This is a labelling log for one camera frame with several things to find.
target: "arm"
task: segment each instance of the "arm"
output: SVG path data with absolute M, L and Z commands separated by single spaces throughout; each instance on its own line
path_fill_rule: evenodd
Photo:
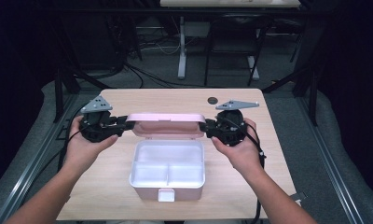
M 73 120 L 70 136 L 79 131 L 81 119 Z M 91 143 L 81 133 L 76 134 L 68 144 L 62 169 L 6 223 L 54 223 L 77 180 L 90 168 L 99 153 L 116 141 L 117 135 L 114 135 L 100 143 Z
M 256 129 L 250 119 L 245 122 Z M 254 131 L 248 133 L 256 139 Z M 228 147 L 213 137 L 214 146 L 229 158 L 233 167 L 240 172 L 261 202 L 270 223 L 316 223 L 315 220 L 295 203 L 265 172 L 259 163 L 256 146 L 247 137 L 235 147 Z

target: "hand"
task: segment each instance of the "hand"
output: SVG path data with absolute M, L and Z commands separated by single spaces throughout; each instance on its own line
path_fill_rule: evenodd
M 115 134 L 104 139 L 102 142 L 92 143 L 85 139 L 79 132 L 79 122 L 81 120 L 82 116 L 76 117 L 73 120 L 70 137 L 75 133 L 77 134 L 68 143 L 67 154 L 63 165 L 63 167 L 71 168 L 77 175 L 82 175 L 87 171 L 96 161 L 99 154 L 106 148 L 114 145 L 118 139 L 118 136 Z
M 244 119 L 244 122 L 251 125 L 256 129 L 256 124 L 250 119 Z M 247 132 L 256 140 L 256 134 L 251 127 L 247 128 Z M 260 162 L 259 154 L 256 145 L 248 138 L 245 137 L 242 142 L 234 147 L 224 145 L 218 138 L 212 137 L 214 146 L 218 151 L 228 157 L 233 167 L 242 175 L 251 172 L 263 171 Z

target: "storage box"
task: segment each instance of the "storage box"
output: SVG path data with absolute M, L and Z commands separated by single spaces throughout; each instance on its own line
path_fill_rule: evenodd
M 205 182 L 204 147 L 199 114 L 131 114 L 137 136 L 130 183 L 145 200 L 198 200 Z

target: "gray carpet floor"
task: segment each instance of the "gray carpet floor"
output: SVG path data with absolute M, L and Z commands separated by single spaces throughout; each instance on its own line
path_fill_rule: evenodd
M 259 81 L 255 81 L 251 87 L 247 87 L 248 77 L 244 73 L 238 72 L 237 76 L 229 76 L 226 75 L 227 72 L 222 70 L 220 72 L 222 75 L 218 74 L 218 76 L 209 77 L 208 86 L 263 89 L 270 85 L 272 80 L 282 78 L 293 70 L 294 65 L 289 62 L 289 59 L 294 46 L 294 36 L 269 36 L 266 39 L 265 47 L 263 48 L 257 67 L 260 75 Z M 140 88 L 141 84 L 143 84 L 142 88 L 201 87 L 205 63 L 203 54 L 204 39 L 193 39 L 187 45 L 186 78 L 184 80 L 177 78 L 179 51 L 176 51 L 174 54 L 167 54 L 163 50 L 172 52 L 175 49 L 158 49 L 157 46 L 154 47 L 155 49 L 145 49 L 142 51 L 142 61 L 135 57 L 129 57 L 128 62 L 164 81 L 154 81 L 152 77 L 143 75 L 141 75 L 142 79 L 140 79 L 129 69 L 124 69 L 113 77 L 102 78 L 100 80 L 111 87 L 120 89 Z M 164 84 L 165 82 L 178 83 L 179 85 L 172 84 L 168 86 Z M 100 92 L 100 90 L 84 80 L 79 80 L 79 83 L 82 91 L 77 96 L 76 101 L 71 105 L 71 111 L 93 99 Z M 306 110 L 303 106 L 306 99 L 295 98 L 291 93 L 293 86 L 293 83 L 288 83 L 273 93 L 265 94 L 265 99 L 296 189 L 308 195 L 308 198 L 302 202 L 302 206 L 319 223 L 352 223 L 325 168 L 319 144 L 314 137 L 309 121 L 306 119 Z M 0 212 L 5 204 L 7 204 L 8 197 L 17 185 L 24 169 L 28 166 L 36 151 L 41 147 L 46 133 L 53 126 L 52 121 L 55 117 L 53 82 L 45 86 L 42 91 L 45 93 L 45 102 L 39 117 L 14 161 L 0 180 Z M 69 93 L 65 92 L 64 95 L 67 98 Z M 344 150 L 331 104 L 321 93 L 318 95 L 317 121 L 319 125 L 316 129 L 325 140 L 325 145 L 334 159 L 345 186 L 347 186 L 354 206 L 361 215 L 360 220 L 365 223 L 373 223 L 373 191 L 366 185 L 364 179 Z M 49 158 L 61 148 L 62 139 L 53 140 L 50 143 L 48 155 L 44 158 L 43 163 L 48 162 Z M 48 182 L 56 173 L 56 170 L 57 160 L 55 159 L 37 178 L 27 198 L 31 197 L 31 195 Z

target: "person's left hand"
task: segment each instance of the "person's left hand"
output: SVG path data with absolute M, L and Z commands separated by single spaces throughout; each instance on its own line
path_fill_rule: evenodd
M 79 133 L 79 122 L 81 120 L 82 116 L 76 117 L 73 120 L 70 137 L 75 133 L 77 134 L 68 143 L 67 154 L 63 165 L 63 167 L 72 168 L 71 170 L 76 172 L 77 175 L 82 175 L 87 171 L 96 161 L 99 154 L 106 148 L 114 145 L 118 139 L 118 136 L 115 134 L 104 139 L 102 142 L 92 143 Z

